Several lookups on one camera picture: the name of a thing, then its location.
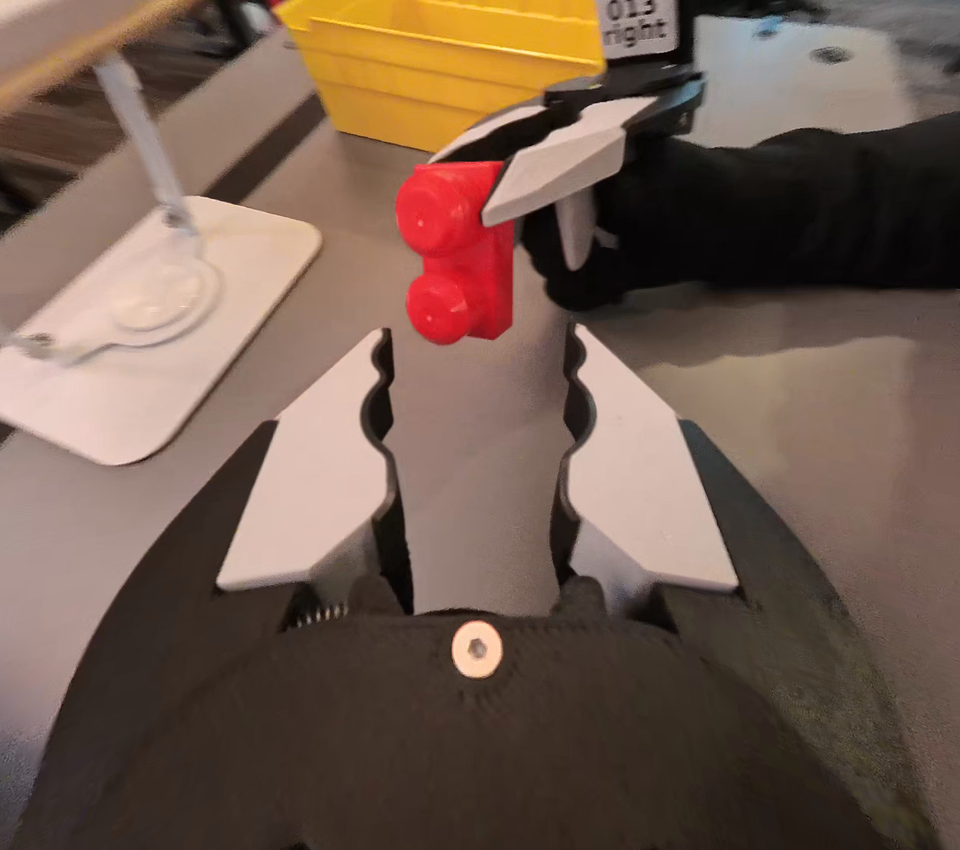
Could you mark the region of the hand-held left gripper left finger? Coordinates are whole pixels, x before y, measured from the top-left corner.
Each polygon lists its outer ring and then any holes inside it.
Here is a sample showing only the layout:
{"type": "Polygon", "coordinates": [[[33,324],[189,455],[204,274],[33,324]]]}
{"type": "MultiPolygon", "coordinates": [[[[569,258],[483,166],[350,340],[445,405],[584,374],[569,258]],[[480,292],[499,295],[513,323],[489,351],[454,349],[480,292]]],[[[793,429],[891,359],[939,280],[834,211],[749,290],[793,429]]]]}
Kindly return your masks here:
{"type": "Polygon", "coordinates": [[[390,328],[375,328],[271,422],[216,578],[225,593],[309,586],[323,610],[346,608],[361,577],[387,580],[406,614],[414,584],[393,423],[390,328]]]}

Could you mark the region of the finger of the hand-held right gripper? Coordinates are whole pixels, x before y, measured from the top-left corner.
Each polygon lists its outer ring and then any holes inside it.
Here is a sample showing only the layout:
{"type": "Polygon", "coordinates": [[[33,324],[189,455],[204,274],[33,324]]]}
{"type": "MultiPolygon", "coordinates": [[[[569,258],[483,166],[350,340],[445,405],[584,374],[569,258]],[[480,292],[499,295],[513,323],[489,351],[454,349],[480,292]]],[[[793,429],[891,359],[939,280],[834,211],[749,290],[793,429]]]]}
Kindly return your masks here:
{"type": "Polygon", "coordinates": [[[543,143],[555,131],[575,124],[580,114],[581,108],[570,102],[526,103],[498,112],[438,150],[427,165],[502,164],[522,150],[543,143]]]}
{"type": "Polygon", "coordinates": [[[585,107],[576,120],[510,158],[482,208],[486,227],[553,206],[563,262],[581,269],[591,254],[597,208],[593,188],[624,163],[627,131],[655,103],[628,97],[585,107]]]}

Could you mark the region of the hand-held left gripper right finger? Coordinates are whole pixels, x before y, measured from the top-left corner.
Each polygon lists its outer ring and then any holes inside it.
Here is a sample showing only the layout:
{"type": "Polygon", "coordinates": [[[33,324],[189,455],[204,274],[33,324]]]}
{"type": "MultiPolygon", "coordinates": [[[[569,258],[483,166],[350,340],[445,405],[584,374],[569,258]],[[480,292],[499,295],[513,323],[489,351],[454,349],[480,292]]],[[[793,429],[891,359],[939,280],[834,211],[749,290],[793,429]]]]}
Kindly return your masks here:
{"type": "Polygon", "coordinates": [[[731,595],[739,579],[675,411],[584,324],[566,330],[562,456],[549,546],[558,585],[589,578],[608,614],[663,586],[731,595]]]}

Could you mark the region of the yellow plastic bin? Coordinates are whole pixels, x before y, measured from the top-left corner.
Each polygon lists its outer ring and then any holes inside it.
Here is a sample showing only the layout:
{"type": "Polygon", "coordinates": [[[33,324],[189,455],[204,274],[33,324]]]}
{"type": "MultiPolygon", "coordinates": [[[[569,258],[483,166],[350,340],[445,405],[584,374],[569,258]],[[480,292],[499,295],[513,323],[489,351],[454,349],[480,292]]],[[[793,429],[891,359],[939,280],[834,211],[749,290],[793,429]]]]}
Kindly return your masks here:
{"type": "Polygon", "coordinates": [[[284,0],[273,12],[337,130],[425,152],[604,69],[594,0],[284,0]]]}

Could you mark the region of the red toy block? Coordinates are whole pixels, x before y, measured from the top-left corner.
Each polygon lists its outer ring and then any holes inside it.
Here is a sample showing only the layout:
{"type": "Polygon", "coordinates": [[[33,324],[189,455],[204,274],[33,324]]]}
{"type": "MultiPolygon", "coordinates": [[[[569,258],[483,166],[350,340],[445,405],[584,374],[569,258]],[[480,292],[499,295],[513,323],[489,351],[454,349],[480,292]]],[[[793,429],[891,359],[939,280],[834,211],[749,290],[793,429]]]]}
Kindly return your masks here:
{"type": "Polygon", "coordinates": [[[400,237],[422,263],[406,313],[434,344],[495,340],[512,326],[514,224],[482,221],[502,171],[501,160],[421,163],[395,198],[400,237]]]}

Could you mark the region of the person's right forearm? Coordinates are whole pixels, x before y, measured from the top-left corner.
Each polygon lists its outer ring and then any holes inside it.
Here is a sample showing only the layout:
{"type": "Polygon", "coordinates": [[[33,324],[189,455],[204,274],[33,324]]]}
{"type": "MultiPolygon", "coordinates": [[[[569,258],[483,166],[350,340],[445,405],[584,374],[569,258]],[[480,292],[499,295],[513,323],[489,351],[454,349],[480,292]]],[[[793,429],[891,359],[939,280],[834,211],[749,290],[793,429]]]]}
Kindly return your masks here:
{"type": "Polygon", "coordinates": [[[708,280],[738,288],[956,291],[959,114],[712,148],[708,280]]]}

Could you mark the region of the white stand base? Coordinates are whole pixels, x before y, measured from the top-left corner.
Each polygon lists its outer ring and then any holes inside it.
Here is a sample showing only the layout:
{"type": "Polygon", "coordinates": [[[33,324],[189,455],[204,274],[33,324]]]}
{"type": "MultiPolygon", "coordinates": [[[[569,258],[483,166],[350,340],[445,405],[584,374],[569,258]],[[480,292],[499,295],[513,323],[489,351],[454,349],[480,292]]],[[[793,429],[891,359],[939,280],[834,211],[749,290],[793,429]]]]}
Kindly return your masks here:
{"type": "Polygon", "coordinates": [[[183,430],[321,251],[313,225],[187,195],[133,69],[94,67],[155,206],[18,327],[2,425],[109,467],[183,430]]]}

